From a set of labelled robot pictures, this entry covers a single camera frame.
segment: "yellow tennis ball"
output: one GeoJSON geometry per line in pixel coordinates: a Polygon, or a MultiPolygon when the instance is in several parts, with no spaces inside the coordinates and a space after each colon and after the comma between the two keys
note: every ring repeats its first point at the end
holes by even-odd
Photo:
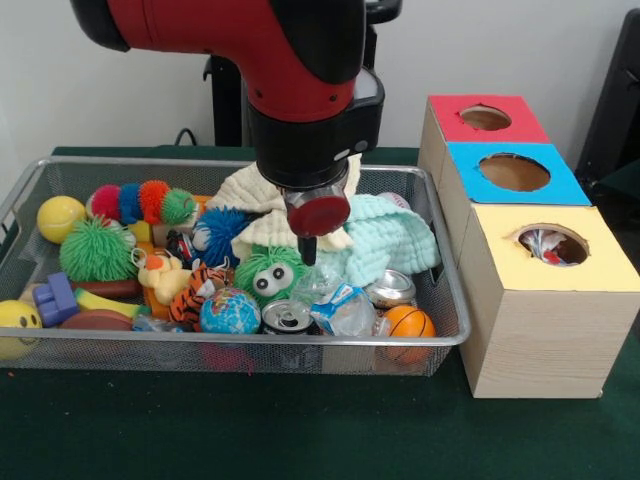
{"type": "MultiPolygon", "coordinates": [[[[17,300],[0,302],[0,328],[42,328],[35,308],[17,300]]],[[[0,331],[0,360],[15,360],[31,351],[37,338],[2,337],[0,331]]]]}
{"type": "Polygon", "coordinates": [[[61,244],[73,230],[74,222],[85,217],[84,205],[71,197],[53,197],[38,210],[38,230],[50,242],[61,244]]]}

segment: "tiger plush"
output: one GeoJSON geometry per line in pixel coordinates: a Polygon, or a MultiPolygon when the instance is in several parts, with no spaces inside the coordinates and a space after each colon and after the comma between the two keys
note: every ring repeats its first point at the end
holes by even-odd
{"type": "Polygon", "coordinates": [[[187,323],[197,327],[200,321],[200,309],[204,302],[213,297],[216,290],[233,284],[233,269],[228,262],[215,268],[209,268],[196,259],[189,285],[176,295],[169,306],[169,316],[173,322],[187,323]]]}

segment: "orange basketball ball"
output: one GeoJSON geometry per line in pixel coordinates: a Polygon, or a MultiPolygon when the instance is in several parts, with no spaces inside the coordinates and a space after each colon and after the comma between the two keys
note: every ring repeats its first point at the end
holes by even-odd
{"type": "MultiPolygon", "coordinates": [[[[392,337],[435,337],[436,327],[424,311],[410,305],[402,305],[389,310],[385,317],[389,320],[389,335],[392,337]]],[[[399,365],[423,362],[431,355],[429,347],[386,347],[385,356],[399,365]]]]}

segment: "can lid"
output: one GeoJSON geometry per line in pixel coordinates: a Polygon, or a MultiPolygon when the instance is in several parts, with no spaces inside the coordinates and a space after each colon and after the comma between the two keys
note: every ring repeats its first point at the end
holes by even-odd
{"type": "Polygon", "coordinates": [[[416,286],[404,273],[388,269],[365,291],[375,298],[410,302],[416,295],[416,286]]]}
{"type": "Polygon", "coordinates": [[[301,332],[313,323],[309,309],[303,303],[291,300],[278,300],[264,307],[262,320],[283,333],[301,332]]]}

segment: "purple toy block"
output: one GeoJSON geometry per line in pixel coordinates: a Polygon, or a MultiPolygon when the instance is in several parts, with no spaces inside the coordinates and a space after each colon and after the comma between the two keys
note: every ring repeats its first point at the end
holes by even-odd
{"type": "Polygon", "coordinates": [[[60,325],[80,311],[66,274],[54,273],[48,280],[33,290],[33,301],[45,328],[60,325]]]}

